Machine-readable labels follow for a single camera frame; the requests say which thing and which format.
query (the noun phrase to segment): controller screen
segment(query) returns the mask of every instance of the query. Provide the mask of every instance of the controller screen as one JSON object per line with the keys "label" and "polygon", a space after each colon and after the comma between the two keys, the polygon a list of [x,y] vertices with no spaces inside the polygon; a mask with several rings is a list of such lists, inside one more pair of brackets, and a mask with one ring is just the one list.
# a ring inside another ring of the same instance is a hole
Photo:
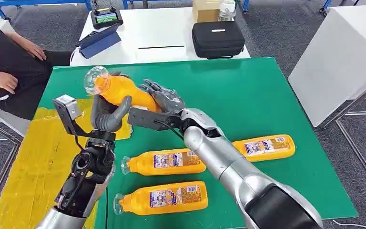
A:
{"label": "controller screen", "polygon": [[116,13],[106,13],[103,15],[97,15],[96,21],[97,23],[103,23],[108,21],[116,21],[118,20]]}

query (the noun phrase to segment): person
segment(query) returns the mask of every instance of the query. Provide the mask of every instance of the person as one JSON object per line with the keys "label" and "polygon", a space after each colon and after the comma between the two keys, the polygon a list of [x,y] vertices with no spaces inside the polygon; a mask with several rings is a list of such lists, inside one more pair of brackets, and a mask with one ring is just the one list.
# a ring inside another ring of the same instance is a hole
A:
{"label": "person", "polygon": [[53,66],[70,64],[71,52],[50,52],[15,32],[0,30],[0,109],[32,120]]}

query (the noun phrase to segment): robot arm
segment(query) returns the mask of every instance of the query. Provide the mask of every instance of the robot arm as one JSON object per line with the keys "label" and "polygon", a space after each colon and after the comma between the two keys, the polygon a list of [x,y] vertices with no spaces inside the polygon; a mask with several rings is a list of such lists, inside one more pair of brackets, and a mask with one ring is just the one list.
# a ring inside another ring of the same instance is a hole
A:
{"label": "robot arm", "polygon": [[248,162],[207,114],[185,108],[175,91],[145,82],[140,88],[150,93],[165,113],[131,108],[128,122],[158,131],[178,128],[185,145],[234,198],[249,229],[323,227],[319,213],[301,194]]}
{"label": "robot arm", "polygon": [[232,145],[204,112],[183,109],[186,146],[195,152],[238,204],[250,229],[319,229],[316,209],[293,188],[267,176]]}
{"label": "robot arm", "polygon": [[[55,108],[68,134],[75,136],[81,148],[72,162],[71,171],[61,187],[55,202],[38,229],[81,229],[97,200],[114,175],[115,133],[131,106],[132,98],[126,96],[120,106],[107,103],[98,95],[93,100],[91,122],[95,130],[85,133],[75,122],[81,116],[77,102],[63,95],[54,99]],[[88,137],[85,147],[78,136]]]}

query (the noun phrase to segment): white table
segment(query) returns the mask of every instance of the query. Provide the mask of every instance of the white table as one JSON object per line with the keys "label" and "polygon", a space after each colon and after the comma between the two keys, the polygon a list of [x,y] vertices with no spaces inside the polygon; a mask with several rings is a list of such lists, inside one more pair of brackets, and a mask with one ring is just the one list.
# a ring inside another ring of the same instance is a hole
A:
{"label": "white table", "polygon": [[315,127],[346,100],[364,99],[366,6],[330,8],[288,81]]}
{"label": "white table", "polygon": [[[120,10],[120,14],[124,24],[117,31],[122,41],[90,59],[85,59],[77,48],[71,66],[206,60],[197,57],[194,51],[191,7]],[[94,30],[88,15],[80,39]],[[165,46],[183,47],[139,49]],[[244,47],[234,58],[250,55]]]}

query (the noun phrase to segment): person's arm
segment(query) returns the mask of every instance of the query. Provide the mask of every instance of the person's arm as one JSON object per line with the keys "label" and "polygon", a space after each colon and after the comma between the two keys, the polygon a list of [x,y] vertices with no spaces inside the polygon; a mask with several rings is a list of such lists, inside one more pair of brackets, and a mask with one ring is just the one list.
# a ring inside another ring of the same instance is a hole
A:
{"label": "person's arm", "polygon": [[15,94],[14,90],[18,85],[18,79],[9,73],[0,72],[0,88]]}
{"label": "person's arm", "polygon": [[30,53],[30,55],[32,55],[33,57],[37,57],[42,61],[47,59],[43,49],[40,48],[40,46],[18,35],[16,32],[4,32],[4,34],[10,37],[15,43],[17,43],[20,47]]}

